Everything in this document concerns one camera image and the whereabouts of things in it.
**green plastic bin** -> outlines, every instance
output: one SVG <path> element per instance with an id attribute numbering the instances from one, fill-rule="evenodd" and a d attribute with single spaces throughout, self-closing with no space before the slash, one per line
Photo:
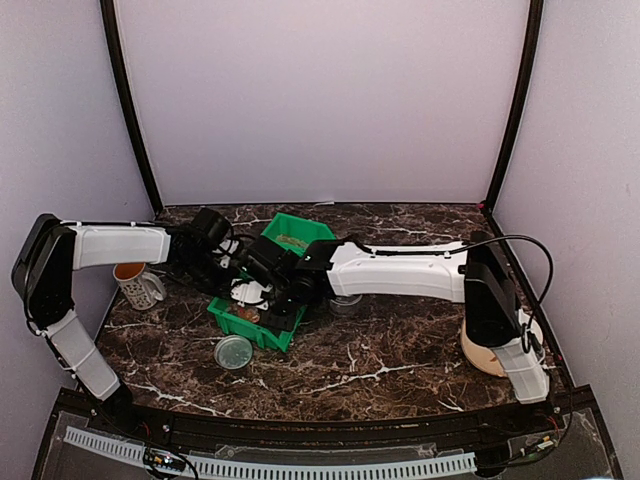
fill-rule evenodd
<path id="1" fill-rule="evenodd" d="M 294 217 L 286 213 L 276 214 L 262 235 L 298 255 L 302 255 L 314 240 L 335 240 L 336 238 L 324 223 Z"/>
<path id="2" fill-rule="evenodd" d="M 254 341 L 260 348 L 272 348 L 274 350 L 282 350 L 286 352 L 293 338 L 300 320 L 304 315 L 307 307 L 302 307 L 296 316 L 296 324 L 293 330 L 290 332 L 280 332 L 279 336 L 276 336 L 272 331 L 251 323 L 244 318 L 237 317 L 232 313 L 227 312 L 229 307 L 229 301 L 222 298 L 214 298 L 207 310 L 209 310 L 216 317 L 218 326 L 222 329 L 225 335 L 231 333 L 240 335 L 241 337 L 248 338 Z"/>
<path id="3" fill-rule="evenodd" d="M 336 236 L 324 223 L 294 217 L 286 213 L 278 213 L 264 229 L 262 235 L 273 240 L 282 248 L 302 255 L 307 246 L 314 240 L 334 240 Z M 226 334 L 240 335 L 254 341 L 260 348 L 272 348 L 286 352 L 307 307 L 302 307 L 296 315 L 296 323 L 290 332 L 280 332 L 276 336 L 267 328 L 251 323 L 227 311 L 229 301 L 214 298 L 207 310 L 216 317 L 216 322 Z"/>

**beige cup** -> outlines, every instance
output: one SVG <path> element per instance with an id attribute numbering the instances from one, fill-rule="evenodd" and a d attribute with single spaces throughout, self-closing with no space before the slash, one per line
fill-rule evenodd
<path id="1" fill-rule="evenodd" d="M 148 310 L 164 300 L 167 291 L 160 279 L 147 271 L 144 263 L 121 263 L 113 269 L 113 277 L 136 310 Z"/>

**petri dish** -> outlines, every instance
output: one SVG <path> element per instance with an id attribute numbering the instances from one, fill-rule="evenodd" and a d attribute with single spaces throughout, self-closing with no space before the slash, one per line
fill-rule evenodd
<path id="1" fill-rule="evenodd" d="M 220 340 L 213 352 L 218 365 L 227 370 L 237 370 L 247 366 L 253 357 L 251 342 L 240 335 L 229 335 Z"/>

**black metal frame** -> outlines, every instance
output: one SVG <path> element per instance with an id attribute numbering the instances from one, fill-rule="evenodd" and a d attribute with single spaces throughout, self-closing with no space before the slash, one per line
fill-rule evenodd
<path id="1" fill-rule="evenodd" d="M 570 404 L 576 411 L 586 408 L 592 410 L 612 474 L 615 478 L 622 478 L 611 438 L 591 388 L 585 386 L 576 389 L 572 399 L 567 393 L 559 394 L 556 404 L 564 412 L 569 409 Z M 500 432 L 499 429 L 518 430 L 523 421 L 533 418 L 536 423 L 532 426 L 531 433 L 548 430 L 549 424 L 544 416 L 523 415 L 523 409 L 536 408 L 540 406 L 511 404 L 452 415 L 375 422 L 256 421 L 171 412 L 151 407 L 136 407 L 136 412 L 149 426 L 156 443 L 185 454 L 190 450 L 215 451 L 219 445 L 334 450 L 435 443 L 440 450 L 461 448 L 474 451 L 481 457 L 503 448 L 510 437 L 519 435 Z M 40 444 L 32 480 L 41 478 L 60 412 L 86 417 L 91 428 L 122 434 L 101 416 L 93 414 L 94 406 L 85 395 L 61 389 Z M 482 428 L 481 425 L 491 425 L 494 428 Z M 146 440 L 142 432 L 139 433 L 141 436 L 138 438 Z"/>
<path id="2" fill-rule="evenodd" d="M 100 7 L 102 9 L 102 22 L 104 23 L 104 33 L 107 39 L 107 46 L 109 48 L 109 57 L 111 58 L 113 78 L 116 81 L 116 88 L 118 90 L 118 96 L 120 97 L 120 107 L 122 108 L 124 121 L 127 124 L 129 139 L 131 140 L 133 153 L 136 157 L 136 162 L 138 163 L 138 169 L 140 170 L 140 175 L 142 176 L 142 181 L 144 182 L 149 202 L 151 202 L 151 207 L 154 212 L 158 214 L 162 211 L 164 206 L 162 204 L 162 199 L 160 198 L 158 185 L 156 184 L 156 180 L 153 176 L 153 170 L 151 169 L 151 163 L 149 162 L 147 149 L 145 148 L 144 141 L 142 139 L 138 117 L 133 105 L 133 97 L 131 96 L 131 88 L 127 78 L 127 69 L 125 67 L 124 56 L 122 54 L 122 45 L 120 44 L 118 21 L 116 19 L 113 0 L 100 0 Z"/>
<path id="3" fill-rule="evenodd" d="M 531 72 L 533 71 L 533 62 L 536 56 L 536 48 L 538 46 L 538 36 L 540 34 L 540 24 L 542 23 L 542 10 L 544 0 L 531 0 L 529 5 L 529 19 L 527 20 L 527 30 L 524 37 L 524 47 L 522 48 L 522 58 L 520 59 L 520 69 L 518 71 L 518 79 L 516 80 L 516 88 L 513 92 L 513 100 L 511 102 L 511 110 L 507 120 L 507 127 L 504 131 L 500 153 L 496 162 L 489 191 L 485 200 L 482 202 L 484 208 L 492 212 L 500 196 L 500 189 L 504 183 L 507 174 L 513 147 L 516 143 L 524 104 L 527 100 L 527 92 L 531 81 Z"/>

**coffee mug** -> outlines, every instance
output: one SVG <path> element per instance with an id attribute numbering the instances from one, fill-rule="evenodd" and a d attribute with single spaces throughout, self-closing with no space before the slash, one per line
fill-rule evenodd
<path id="1" fill-rule="evenodd" d="M 148 310 L 167 296 L 160 279 L 147 271 L 144 263 L 121 263 L 113 269 L 113 277 L 136 310 Z"/>

